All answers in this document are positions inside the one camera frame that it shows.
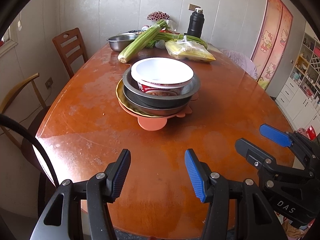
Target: blue gripper pad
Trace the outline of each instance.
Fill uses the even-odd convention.
[[[287,134],[277,130],[276,128],[271,127],[270,125],[261,125],[259,131],[261,135],[282,147],[290,147],[292,144],[292,141],[290,140]]]
[[[200,198],[201,202],[203,203],[205,200],[205,191],[204,180],[202,179],[199,171],[199,168],[201,168],[201,163],[192,149],[186,150],[184,154],[184,162],[186,164],[193,190],[195,191],[196,196]]]
[[[110,174],[107,177],[107,186],[111,188],[110,197],[116,199],[120,197],[122,187],[127,177],[131,164],[131,153],[127,149],[123,149],[117,161],[115,162]]]

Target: thermos lid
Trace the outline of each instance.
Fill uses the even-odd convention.
[[[196,9],[195,9],[195,12],[197,12],[197,13],[202,13],[202,14],[203,14],[203,10],[202,10],[201,8],[196,8]]]

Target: corn in plastic bag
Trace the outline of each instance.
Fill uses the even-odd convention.
[[[216,60],[204,46],[195,41],[187,41],[186,36],[183,37],[183,40],[167,41],[165,47],[169,55],[175,59],[188,58],[193,61],[205,62]]]

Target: noodle cup label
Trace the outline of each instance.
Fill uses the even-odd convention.
[[[143,85],[139,82],[137,83],[141,92],[149,95],[154,95],[154,96],[163,96],[163,97],[178,96],[182,91],[182,88],[172,88],[172,89],[154,88],[154,87]]]

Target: purple cloth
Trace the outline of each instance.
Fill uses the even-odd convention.
[[[229,49],[220,49],[220,51],[231,58],[234,63],[246,71],[253,79],[258,79],[257,67],[246,55]]]

